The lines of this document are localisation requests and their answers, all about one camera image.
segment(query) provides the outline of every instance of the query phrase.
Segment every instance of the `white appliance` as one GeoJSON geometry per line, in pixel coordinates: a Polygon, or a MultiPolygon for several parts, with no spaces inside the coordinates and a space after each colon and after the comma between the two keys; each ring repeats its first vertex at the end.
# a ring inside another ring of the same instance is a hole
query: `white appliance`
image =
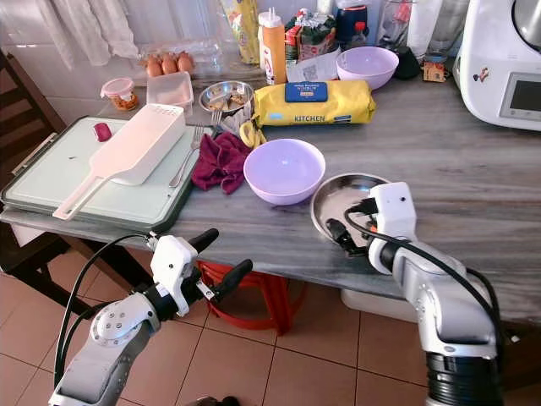
{"type": "Polygon", "coordinates": [[[541,0],[471,0],[453,73],[467,109],[541,131],[541,0]]]}

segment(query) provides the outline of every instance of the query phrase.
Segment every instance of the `appliance display screen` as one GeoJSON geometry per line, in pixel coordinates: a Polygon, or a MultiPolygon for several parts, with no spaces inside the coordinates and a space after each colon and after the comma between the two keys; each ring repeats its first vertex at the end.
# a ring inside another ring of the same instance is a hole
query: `appliance display screen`
{"type": "Polygon", "coordinates": [[[517,80],[511,108],[541,112],[541,82],[517,80]]]}

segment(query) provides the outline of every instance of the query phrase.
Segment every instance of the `tiled floor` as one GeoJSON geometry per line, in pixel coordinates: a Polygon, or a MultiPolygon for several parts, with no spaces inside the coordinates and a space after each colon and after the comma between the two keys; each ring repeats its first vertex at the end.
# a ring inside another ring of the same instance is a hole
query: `tiled floor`
{"type": "MultiPolygon", "coordinates": [[[[135,252],[142,263],[150,259],[135,252]]],[[[53,278],[71,288],[84,259],[69,251],[51,263],[53,278]]],[[[125,292],[92,269],[81,295],[91,304],[125,292]]],[[[255,292],[225,304],[235,314],[261,315],[255,292]]],[[[0,405],[45,405],[63,308],[12,277],[0,276],[0,405]]],[[[74,336],[69,357],[86,339],[74,336]]],[[[424,354],[411,323],[349,310],[333,288],[310,285],[293,329],[246,331],[209,315],[198,303],[162,326],[137,358],[120,406],[182,406],[211,395],[234,395],[243,406],[424,405],[424,354]]],[[[508,406],[541,405],[541,385],[508,394],[508,406]]]]}

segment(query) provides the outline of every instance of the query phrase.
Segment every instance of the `marble countertop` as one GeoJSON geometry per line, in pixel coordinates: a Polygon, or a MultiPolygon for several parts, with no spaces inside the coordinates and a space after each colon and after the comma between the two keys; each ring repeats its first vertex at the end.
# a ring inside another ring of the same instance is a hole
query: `marble countertop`
{"type": "MultiPolygon", "coordinates": [[[[392,80],[373,96],[378,111],[370,124],[266,127],[265,135],[316,145],[327,162],[325,178],[363,172],[408,182],[418,237],[483,272],[505,319],[541,322],[541,134],[479,121],[452,80],[392,80]]],[[[197,107],[195,101],[189,123],[208,119],[197,107]]],[[[126,233],[14,208],[0,220],[101,241],[126,233]]],[[[391,277],[320,236],[309,202],[272,206],[247,184],[230,196],[194,190],[170,233],[191,238],[210,227],[221,236],[206,259],[233,264],[248,257],[258,271],[402,296],[391,277]]]]}

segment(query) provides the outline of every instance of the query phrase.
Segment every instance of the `red stool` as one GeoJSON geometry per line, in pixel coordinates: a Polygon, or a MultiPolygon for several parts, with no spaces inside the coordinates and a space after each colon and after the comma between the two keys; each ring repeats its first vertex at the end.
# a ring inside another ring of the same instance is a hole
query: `red stool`
{"type": "MultiPolygon", "coordinates": [[[[197,261],[197,267],[201,271],[201,279],[207,285],[215,285],[221,282],[223,277],[232,270],[232,266],[215,264],[207,261],[197,261]]],[[[239,288],[259,288],[263,293],[270,319],[246,320],[235,317],[220,310],[216,304],[207,301],[212,313],[234,326],[249,330],[265,330],[275,328],[278,335],[289,331],[292,327],[293,316],[303,303],[306,296],[307,283],[303,284],[300,295],[292,303],[289,302],[287,293],[287,279],[261,272],[250,272],[238,285],[239,288]]]]}

